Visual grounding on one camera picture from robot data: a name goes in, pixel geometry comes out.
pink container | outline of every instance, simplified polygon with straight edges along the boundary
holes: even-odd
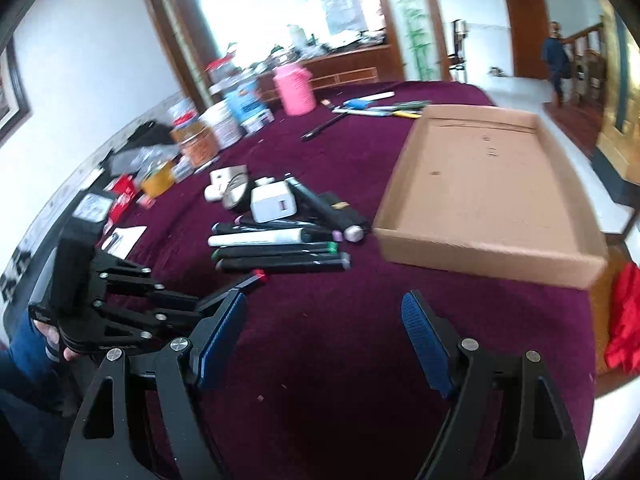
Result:
[[[316,97],[309,80],[311,72],[297,63],[277,66],[273,81],[287,115],[304,115],[316,108]]]

person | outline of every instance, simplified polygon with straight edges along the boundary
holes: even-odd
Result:
[[[560,41],[560,25],[558,22],[549,23],[549,37],[542,46],[542,59],[549,68],[551,84],[554,87],[554,105],[562,106],[562,79],[571,77],[571,64],[564,51],[564,44]]]
[[[56,408],[63,395],[59,338],[55,328],[32,322],[25,312],[11,346],[0,350],[2,478],[60,477],[71,421]],[[76,357],[63,351],[66,360]]]

metal screw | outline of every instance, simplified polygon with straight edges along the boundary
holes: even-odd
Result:
[[[109,361],[117,361],[122,357],[122,350],[119,348],[112,348],[107,352],[107,359]]]
[[[469,350],[470,352],[475,352],[480,348],[480,345],[475,339],[467,338],[462,340],[462,348]]]
[[[540,359],[542,359],[542,357],[540,357],[540,354],[538,352],[536,352],[535,350],[529,350],[526,353],[527,359],[529,361],[531,361],[532,363],[539,363]]]
[[[177,337],[173,341],[171,341],[171,350],[179,352],[180,350],[184,350],[189,346],[189,340],[185,337]]]

wooden railing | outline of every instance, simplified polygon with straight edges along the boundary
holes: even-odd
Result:
[[[597,32],[597,44],[591,44],[591,33]],[[579,42],[585,42],[582,54],[578,54],[577,44]],[[585,28],[580,32],[576,32],[572,36],[562,39],[562,42],[569,46],[571,64],[572,64],[572,101],[579,104],[583,101],[589,101],[599,106],[604,106],[604,71],[605,60],[604,53],[604,26],[602,22],[596,23],[592,27]],[[584,79],[578,78],[578,66],[582,67],[581,72],[584,74]],[[599,70],[602,73],[597,75],[597,79],[600,81],[597,92],[594,92],[591,87],[591,79],[594,74],[590,74],[589,67],[601,67]]]

green marker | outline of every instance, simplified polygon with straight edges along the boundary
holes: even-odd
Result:
[[[289,245],[236,245],[220,247],[213,253],[211,259],[218,261],[223,258],[290,256],[292,254],[338,254],[338,244],[336,242],[316,242]]]

